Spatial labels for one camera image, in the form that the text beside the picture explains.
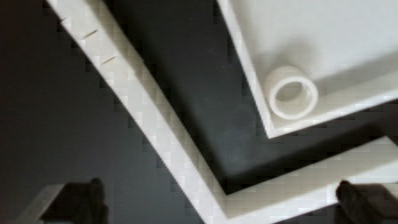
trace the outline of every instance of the black background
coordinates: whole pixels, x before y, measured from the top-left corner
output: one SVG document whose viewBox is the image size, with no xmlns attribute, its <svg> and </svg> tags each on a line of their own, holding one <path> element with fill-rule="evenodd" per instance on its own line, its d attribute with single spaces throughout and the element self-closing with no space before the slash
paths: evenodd
<svg viewBox="0 0 398 224">
<path fill-rule="evenodd" d="M 37 0 L 0 1 L 0 223 L 99 177 L 110 223 L 199 224 L 153 147 Z"/>
</svg>

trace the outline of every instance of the circular hole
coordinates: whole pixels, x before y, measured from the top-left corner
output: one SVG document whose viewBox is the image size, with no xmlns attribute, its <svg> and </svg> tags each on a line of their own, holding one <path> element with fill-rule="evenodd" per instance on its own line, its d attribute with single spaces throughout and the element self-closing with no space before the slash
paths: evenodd
<svg viewBox="0 0 398 224">
<path fill-rule="evenodd" d="M 275 96 L 275 108 L 284 114 L 284 118 L 297 119 L 297 117 L 302 117 L 313 100 L 314 96 L 305 84 L 291 82 L 281 87 Z"/>
<path fill-rule="evenodd" d="M 300 82 L 288 83 L 277 92 L 277 100 L 291 101 L 298 96 L 300 92 L 302 92 L 302 83 Z"/>
</svg>

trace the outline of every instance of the dark panel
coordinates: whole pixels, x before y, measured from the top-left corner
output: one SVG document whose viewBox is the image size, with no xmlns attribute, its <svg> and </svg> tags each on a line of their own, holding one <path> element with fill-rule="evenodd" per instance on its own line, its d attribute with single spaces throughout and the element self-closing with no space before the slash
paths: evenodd
<svg viewBox="0 0 398 224">
<path fill-rule="evenodd" d="M 105 1 L 227 193 L 382 136 L 396 103 L 270 140 L 215 1 Z"/>
<path fill-rule="evenodd" d="M 110 223 L 201 223 L 41 1 L 0 1 L 0 30 L 0 223 L 46 185 L 92 177 L 105 183 Z"/>
</svg>

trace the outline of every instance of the white border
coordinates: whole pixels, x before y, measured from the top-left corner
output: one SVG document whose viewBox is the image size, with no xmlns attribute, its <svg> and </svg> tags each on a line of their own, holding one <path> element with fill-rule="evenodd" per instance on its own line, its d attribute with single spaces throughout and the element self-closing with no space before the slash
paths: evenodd
<svg viewBox="0 0 398 224">
<path fill-rule="evenodd" d="M 233 43 L 234 43 L 236 53 L 238 53 L 242 67 L 245 71 L 245 77 L 249 81 L 249 87 L 250 87 L 254 102 L 258 106 L 265 132 L 266 132 L 268 138 L 275 138 L 282 136 L 284 134 L 305 129 L 316 124 L 321 124 L 323 122 L 337 119 L 339 117 L 359 112 L 366 108 L 394 100 L 398 98 L 398 89 L 391 89 L 387 87 L 389 87 L 389 83 L 398 82 L 398 72 L 394 71 L 380 75 L 380 77 L 373 79 L 371 82 L 357 84 L 355 87 L 343 89 L 337 93 L 330 93 L 320 96 L 318 105 L 309 115 L 304 118 L 297 119 L 295 121 L 293 120 L 286 121 L 282 118 L 279 118 L 279 116 L 275 116 L 274 112 L 270 112 L 272 111 L 268 107 L 270 105 L 266 103 L 261 82 L 259 82 L 256 68 L 252 64 L 250 52 L 249 52 L 249 48 L 245 44 L 247 34 L 243 34 L 242 32 L 243 28 L 240 27 L 240 22 L 236 17 L 238 8 L 233 6 L 233 2 L 231 2 L 233 0 L 217 0 L 217 1 L 220 5 L 220 11 L 224 15 L 229 34 L 233 37 Z M 361 92 L 368 93 L 368 91 L 375 87 L 378 87 L 378 89 L 382 89 L 384 92 L 378 92 L 375 95 L 369 95 L 368 97 L 362 97 L 361 99 L 355 99 L 355 100 L 350 99 L 348 96 L 352 94 L 357 97 L 359 95 L 355 93 L 361 93 Z M 343 105 L 343 106 L 332 106 L 329 108 L 329 106 L 334 105 L 334 103 L 330 103 L 329 106 L 325 106 L 327 104 L 323 103 L 323 105 L 320 106 L 321 101 L 337 102 L 337 105 Z"/>
<path fill-rule="evenodd" d="M 343 178 L 353 183 L 398 181 L 398 149 L 391 140 L 382 138 L 226 196 L 103 2 L 48 2 L 208 224 L 274 223 L 334 204 L 334 189 Z"/>
</svg>

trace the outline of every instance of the white ring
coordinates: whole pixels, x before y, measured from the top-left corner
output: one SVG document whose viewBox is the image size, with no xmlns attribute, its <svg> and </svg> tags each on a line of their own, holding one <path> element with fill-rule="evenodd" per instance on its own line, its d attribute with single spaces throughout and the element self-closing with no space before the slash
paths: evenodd
<svg viewBox="0 0 398 224">
<path fill-rule="evenodd" d="M 293 83 L 300 84 L 300 91 L 289 100 L 279 100 L 279 93 Z M 297 120 L 311 113 L 318 103 L 318 89 L 295 67 L 284 66 L 270 73 L 265 82 L 265 95 L 270 109 L 282 119 Z"/>
</svg>

